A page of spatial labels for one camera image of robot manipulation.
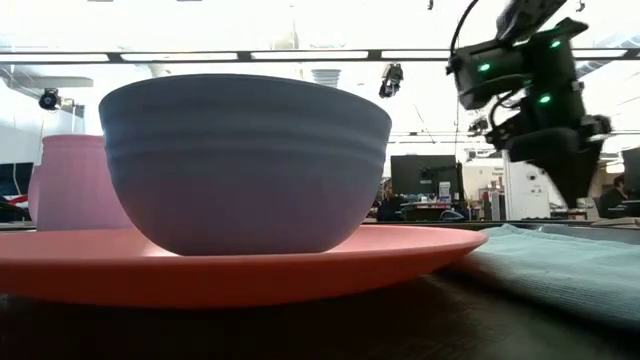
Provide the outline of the person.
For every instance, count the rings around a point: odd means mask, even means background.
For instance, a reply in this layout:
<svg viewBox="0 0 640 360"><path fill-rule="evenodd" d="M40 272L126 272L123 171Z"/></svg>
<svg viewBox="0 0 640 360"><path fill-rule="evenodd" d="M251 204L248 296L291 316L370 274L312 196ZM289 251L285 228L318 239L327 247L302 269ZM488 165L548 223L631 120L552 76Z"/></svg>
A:
<svg viewBox="0 0 640 360"><path fill-rule="evenodd" d="M394 193L391 179L383 183L382 190L382 198L377 208L376 220L378 222L402 221L401 209L406 202L405 198Z"/></svg>
<svg viewBox="0 0 640 360"><path fill-rule="evenodd" d="M598 213L604 219L616 219L626 216L623 202L629 199L629 192L625 186L624 175L618 175L613 180L613 187L604 192L598 199Z"/></svg>

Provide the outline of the blue plastic bowl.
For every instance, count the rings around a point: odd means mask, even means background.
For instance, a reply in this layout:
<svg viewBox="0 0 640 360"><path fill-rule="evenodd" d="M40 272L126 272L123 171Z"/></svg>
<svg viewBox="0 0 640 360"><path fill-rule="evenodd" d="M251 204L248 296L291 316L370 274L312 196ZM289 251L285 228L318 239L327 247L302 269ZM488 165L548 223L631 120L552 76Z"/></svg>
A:
<svg viewBox="0 0 640 360"><path fill-rule="evenodd" d="M392 127L352 93L246 74L134 82L108 93L99 117L123 209L179 255L344 242L376 196Z"/></svg>

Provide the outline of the pink plastic plate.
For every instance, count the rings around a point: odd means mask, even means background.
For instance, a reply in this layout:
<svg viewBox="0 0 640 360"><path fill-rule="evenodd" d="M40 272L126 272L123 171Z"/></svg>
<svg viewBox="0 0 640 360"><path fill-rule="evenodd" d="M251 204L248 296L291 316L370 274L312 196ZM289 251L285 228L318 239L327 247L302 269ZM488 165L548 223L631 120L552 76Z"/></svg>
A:
<svg viewBox="0 0 640 360"><path fill-rule="evenodd" d="M471 230L362 225L322 253L180 256L134 229L4 233L0 293L142 308L277 305L409 280L487 239Z"/></svg>

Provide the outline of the black computer monitor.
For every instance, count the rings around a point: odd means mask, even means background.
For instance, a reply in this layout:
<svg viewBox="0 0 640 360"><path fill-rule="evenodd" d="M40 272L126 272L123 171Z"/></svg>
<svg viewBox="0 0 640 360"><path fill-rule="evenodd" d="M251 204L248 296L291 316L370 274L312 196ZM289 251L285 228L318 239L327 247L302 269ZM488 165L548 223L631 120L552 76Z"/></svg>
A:
<svg viewBox="0 0 640 360"><path fill-rule="evenodd" d="M640 200L640 147L622 152L625 188L632 200Z"/></svg>
<svg viewBox="0 0 640 360"><path fill-rule="evenodd" d="M34 163L0 164L0 195L17 196L28 192Z"/></svg>
<svg viewBox="0 0 640 360"><path fill-rule="evenodd" d="M462 164L454 155L392 156L390 165L396 194L436 194L442 197L440 184L448 183L452 200L464 198Z"/></svg>

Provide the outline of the black ceiling beam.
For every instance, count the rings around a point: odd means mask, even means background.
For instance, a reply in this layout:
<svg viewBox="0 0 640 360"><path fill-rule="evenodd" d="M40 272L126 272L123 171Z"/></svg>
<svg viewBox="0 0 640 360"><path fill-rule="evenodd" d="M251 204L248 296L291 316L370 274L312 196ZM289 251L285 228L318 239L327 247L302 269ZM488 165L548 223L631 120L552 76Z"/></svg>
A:
<svg viewBox="0 0 640 360"><path fill-rule="evenodd" d="M0 64L179 64L253 62L440 62L449 57L440 49L321 49L240 50L194 52L0 52Z"/></svg>

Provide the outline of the teal cloth napkin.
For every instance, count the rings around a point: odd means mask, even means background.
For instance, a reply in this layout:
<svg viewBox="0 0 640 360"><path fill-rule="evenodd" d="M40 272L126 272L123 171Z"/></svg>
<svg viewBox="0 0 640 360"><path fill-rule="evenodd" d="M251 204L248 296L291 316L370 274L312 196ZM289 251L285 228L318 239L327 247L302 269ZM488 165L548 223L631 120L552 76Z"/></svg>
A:
<svg viewBox="0 0 640 360"><path fill-rule="evenodd" d="M482 231L488 241L455 271L590 321L640 332L640 231L594 231L589 239L512 225Z"/></svg>

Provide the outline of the pink plastic cup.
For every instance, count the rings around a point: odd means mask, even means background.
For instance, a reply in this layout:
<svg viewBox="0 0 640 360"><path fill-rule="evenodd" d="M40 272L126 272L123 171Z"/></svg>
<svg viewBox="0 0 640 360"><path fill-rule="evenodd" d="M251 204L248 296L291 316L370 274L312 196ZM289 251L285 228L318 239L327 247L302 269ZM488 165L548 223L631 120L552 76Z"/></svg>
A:
<svg viewBox="0 0 640 360"><path fill-rule="evenodd" d="M42 143L36 174L39 231L133 226L115 194L102 136L51 135Z"/></svg>

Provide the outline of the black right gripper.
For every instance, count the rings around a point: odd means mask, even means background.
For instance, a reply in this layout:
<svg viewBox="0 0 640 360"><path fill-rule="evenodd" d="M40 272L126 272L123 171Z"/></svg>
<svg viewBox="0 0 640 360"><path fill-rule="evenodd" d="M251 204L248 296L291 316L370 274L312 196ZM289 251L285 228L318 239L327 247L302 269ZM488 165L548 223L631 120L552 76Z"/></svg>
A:
<svg viewBox="0 0 640 360"><path fill-rule="evenodd" d="M567 208L589 195L602 142L611 133L610 118L586 115L577 126L540 125L518 113L487 133L487 142L506 150L511 161L530 161L554 184Z"/></svg>

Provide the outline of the white cabinet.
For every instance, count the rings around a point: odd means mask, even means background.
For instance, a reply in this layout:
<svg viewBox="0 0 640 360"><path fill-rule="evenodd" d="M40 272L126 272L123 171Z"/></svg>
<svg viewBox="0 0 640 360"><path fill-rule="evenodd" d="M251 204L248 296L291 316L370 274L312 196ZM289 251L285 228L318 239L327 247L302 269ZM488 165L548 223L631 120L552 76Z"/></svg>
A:
<svg viewBox="0 0 640 360"><path fill-rule="evenodd" d="M502 155L506 219L549 218L555 187L546 173L526 162L512 162L506 150Z"/></svg>

